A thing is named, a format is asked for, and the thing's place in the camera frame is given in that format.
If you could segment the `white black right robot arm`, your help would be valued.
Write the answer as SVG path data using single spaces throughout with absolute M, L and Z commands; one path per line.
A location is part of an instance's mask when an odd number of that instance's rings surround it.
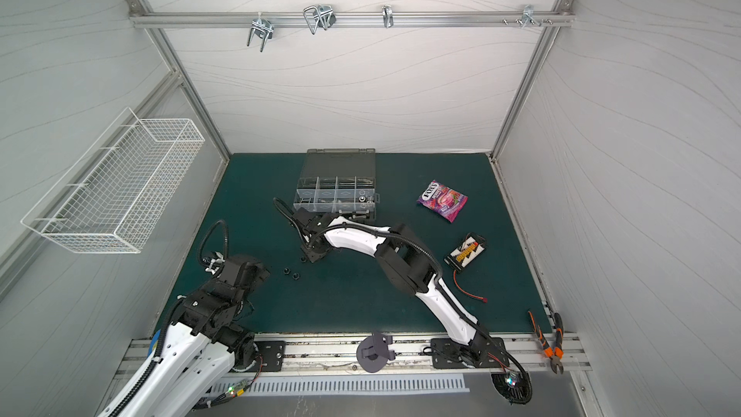
M 502 368 L 514 365 L 511 354 L 494 343 L 489 330 L 451 292 L 440 262 L 407 226 L 376 227 L 339 214 L 306 210 L 283 216 L 297 232 L 304 257 L 312 263 L 335 249 L 373 258 L 396 289 L 418 298 L 432 312 L 467 366 L 484 367 L 490 360 Z

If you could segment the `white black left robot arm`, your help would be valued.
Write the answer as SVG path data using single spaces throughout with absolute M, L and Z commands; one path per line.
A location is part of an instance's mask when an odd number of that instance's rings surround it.
M 268 269 L 248 255 L 219 258 L 206 269 L 210 279 L 179 297 L 154 349 L 101 416 L 185 416 L 229 403 L 251 387 L 252 380 L 241 380 L 209 398 L 208 390 L 229 372 L 262 372 L 266 355 L 235 318 Z

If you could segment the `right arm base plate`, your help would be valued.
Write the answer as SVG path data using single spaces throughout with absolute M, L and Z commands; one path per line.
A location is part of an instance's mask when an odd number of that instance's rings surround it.
M 501 369 L 509 370 L 511 361 L 507 356 L 505 342 L 502 338 L 491 337 L 482 345 L 479 356 L 474 349 L 468 349 L 449 338 L 433 338 L 430 344 L 423 347 L 421 355 L 430 356 L 432 367 L 444 369 Z

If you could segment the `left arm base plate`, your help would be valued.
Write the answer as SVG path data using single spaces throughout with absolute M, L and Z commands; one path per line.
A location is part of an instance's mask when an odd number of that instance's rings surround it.
M 256 341 L 255 347 L 256 353 L 249 372 L 281 372 L 287 347 L 285 341 Z

